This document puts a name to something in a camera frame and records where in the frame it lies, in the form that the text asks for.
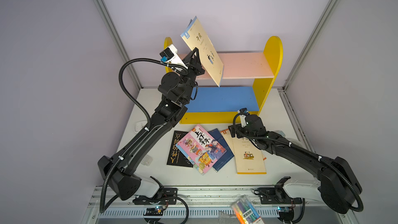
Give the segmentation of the beige book blue spine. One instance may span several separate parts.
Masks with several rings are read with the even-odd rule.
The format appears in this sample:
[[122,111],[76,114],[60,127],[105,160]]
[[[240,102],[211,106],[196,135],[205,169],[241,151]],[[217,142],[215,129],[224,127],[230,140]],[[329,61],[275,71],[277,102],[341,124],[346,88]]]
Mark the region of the beige book blue spine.
[[202,66],[215,84],[220,87],[224,63],[220,59],[197,16],[189,23],[188,27],[181,34],[181,38],[191,50],[194,48],[198,49]]

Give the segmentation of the pink cartoon cover book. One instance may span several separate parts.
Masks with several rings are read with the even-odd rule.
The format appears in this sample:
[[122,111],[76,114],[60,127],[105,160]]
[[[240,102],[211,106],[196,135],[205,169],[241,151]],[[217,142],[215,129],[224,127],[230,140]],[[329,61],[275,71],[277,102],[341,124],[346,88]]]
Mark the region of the pink cartoon cover book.
[[176,146],[203,175],[215,165],[217,154],[221,153],[215,144],[214,138],[198,124]]

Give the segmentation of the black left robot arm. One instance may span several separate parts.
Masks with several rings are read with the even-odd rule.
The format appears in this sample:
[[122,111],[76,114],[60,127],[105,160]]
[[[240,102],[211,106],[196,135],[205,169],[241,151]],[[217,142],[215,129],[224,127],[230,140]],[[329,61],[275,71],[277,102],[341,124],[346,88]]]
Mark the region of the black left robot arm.
[[188,110],[187,105],[196,98],[196,78],[205,73],[197,48],[186,55],[183,65],[168,64],[168,67],[177,68],[179,71],[163,76],[158,87],[162,94],[161,101],[153,115],[149,115],[137,99],[131,97],[135,106],[144,113],[147,124],[113,156],[103,156],[98,161],[104,179],[101,203],[105,203],[109,188],[121,200],[127,200],[132,196],[152,198],[160,192],[160,182],[153,177],[138,176],[135,173],[136,169],[160,138],[181,121]]

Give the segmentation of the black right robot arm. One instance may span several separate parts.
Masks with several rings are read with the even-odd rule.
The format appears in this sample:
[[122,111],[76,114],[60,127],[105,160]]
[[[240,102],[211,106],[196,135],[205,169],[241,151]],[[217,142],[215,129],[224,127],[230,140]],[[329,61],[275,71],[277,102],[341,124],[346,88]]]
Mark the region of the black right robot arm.
[[309,172],[314,180],[298,183],[286,177],[279,186],[290,198],[311,199],[333,211],[346,214],[362,212],[362,187],[349,163],[341,158],[321,156],[292,143],[282,135],[268,131],[261,118],[248,112],[237,113],[229,126],[233,138],[246,138],[259,150],[282,157]]

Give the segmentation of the dark blue book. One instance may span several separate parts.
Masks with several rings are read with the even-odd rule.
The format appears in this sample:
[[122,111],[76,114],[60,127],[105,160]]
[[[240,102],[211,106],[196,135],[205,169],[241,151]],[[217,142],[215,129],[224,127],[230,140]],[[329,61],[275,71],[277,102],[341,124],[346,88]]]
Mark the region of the dark blue book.
[[213,166],[214,170],[219,172],[231,159],[234,158],[234,154],[224,136],[218,129],[209,131],[209,134],[216,141],[215,146],[221,150],[221,153],[217,154],[218,160]]

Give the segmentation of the beige book orange border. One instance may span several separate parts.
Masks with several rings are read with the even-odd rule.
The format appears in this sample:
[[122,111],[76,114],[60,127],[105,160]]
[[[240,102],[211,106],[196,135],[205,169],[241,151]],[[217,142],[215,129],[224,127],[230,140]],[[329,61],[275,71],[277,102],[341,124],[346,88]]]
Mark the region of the beige book orange border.
[[229,130],[223,130],[221,133],[233,151],[236,159],[256,161],[266,160],[265,155],[258,148],[256,148],[249,139],[232,138]]

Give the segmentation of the beige book yellow border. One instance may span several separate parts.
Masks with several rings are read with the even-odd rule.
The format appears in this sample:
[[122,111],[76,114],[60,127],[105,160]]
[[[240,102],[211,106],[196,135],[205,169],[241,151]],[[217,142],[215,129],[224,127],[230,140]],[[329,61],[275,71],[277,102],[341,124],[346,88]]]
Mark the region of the beige book yellow border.
[[247,138],[232,138],[237,174],[266,174],[264,157]]

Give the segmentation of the light blue stapler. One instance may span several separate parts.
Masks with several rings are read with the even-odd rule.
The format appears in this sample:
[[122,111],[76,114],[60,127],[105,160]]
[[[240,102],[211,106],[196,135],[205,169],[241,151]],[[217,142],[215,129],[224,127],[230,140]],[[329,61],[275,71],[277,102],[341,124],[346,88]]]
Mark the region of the light blue stapler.
[[282,137],[286,136],[285,133],[282,130],[275,130],[274,132],[277,133],[278,135],[282,136]]

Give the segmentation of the yellow pink blue bookshelf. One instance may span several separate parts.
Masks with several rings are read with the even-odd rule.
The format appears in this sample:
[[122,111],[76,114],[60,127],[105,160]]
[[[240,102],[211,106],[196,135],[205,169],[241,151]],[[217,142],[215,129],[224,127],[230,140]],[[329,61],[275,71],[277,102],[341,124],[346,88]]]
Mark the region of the yellow pink blue bookshelf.
[[246,108],[259,115],[283,62],[283,43],[278,36],[266,42],[263,52],[220,53],[225,87],[199,87],[188,104],[181,124],[231,123],[237,111]]

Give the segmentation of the clear tape roll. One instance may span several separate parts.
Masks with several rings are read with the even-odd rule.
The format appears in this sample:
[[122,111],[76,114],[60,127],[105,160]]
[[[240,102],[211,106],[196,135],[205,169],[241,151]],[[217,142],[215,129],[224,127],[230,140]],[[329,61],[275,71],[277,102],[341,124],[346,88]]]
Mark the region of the clear tape roll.
[[302,146],[299,140],[293,138],[286,138],[286,140],[287,140],[287,146],[290,147],[291,149],[297,151],[306,150],[306,148]]

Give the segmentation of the black book gold lettering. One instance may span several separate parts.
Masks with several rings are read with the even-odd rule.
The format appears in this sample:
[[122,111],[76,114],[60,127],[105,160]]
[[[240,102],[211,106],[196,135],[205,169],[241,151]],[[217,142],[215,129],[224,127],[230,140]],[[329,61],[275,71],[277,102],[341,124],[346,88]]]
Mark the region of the black book gold lettering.
[[185,157],[185,155],[176,146],[177,143],[187,134],[184,131],[174,131],[171,147],[166,164],[168,166],[192,168],[193,164]]

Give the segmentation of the small white alarm clock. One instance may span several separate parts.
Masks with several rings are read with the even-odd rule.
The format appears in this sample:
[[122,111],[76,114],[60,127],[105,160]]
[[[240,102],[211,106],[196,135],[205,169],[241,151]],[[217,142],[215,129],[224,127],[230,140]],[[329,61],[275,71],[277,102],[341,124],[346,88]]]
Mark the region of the small white alarm clock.
[[142,120],[142,121],[136,122],[135,126],[134,126],[135,133],[138,133],[139,131],[141,131],[141,129],[145,128],[146,125],[147,125],[147,121],[146,120]]

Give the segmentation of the pack of coloured markers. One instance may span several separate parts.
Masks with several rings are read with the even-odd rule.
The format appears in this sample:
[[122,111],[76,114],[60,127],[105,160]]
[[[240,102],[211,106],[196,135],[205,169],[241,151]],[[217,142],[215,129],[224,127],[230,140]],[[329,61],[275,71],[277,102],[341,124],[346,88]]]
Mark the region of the pack of coloured markers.
[[264,224],[264,221],[246,195],[239,196],[231,205],[231,209],[240,224]]

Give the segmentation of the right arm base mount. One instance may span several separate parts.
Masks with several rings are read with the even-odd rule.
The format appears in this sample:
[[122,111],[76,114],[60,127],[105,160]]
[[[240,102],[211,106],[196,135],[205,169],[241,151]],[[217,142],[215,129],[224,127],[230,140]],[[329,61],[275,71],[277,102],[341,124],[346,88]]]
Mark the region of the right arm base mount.
[[271,187],[261,187],[253,190],[253,193],[260,198],[262,204],[302,204],[302,198],[291,198],[283,189],[284,184],[291,177],[285,176],[276,185]]

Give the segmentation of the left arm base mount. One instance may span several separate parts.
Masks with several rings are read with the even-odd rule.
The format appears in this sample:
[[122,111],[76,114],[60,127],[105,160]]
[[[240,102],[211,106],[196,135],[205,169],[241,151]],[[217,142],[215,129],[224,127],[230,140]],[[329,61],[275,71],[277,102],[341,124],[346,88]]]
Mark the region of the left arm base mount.
[[149,201],[143,196],[136,196],[132,203],[138,206],[148,205],[144,216],[163,216],[163,212],[170,205],[176,205],[177,194],[178,188],[160,188],[152,198],[149,198]]

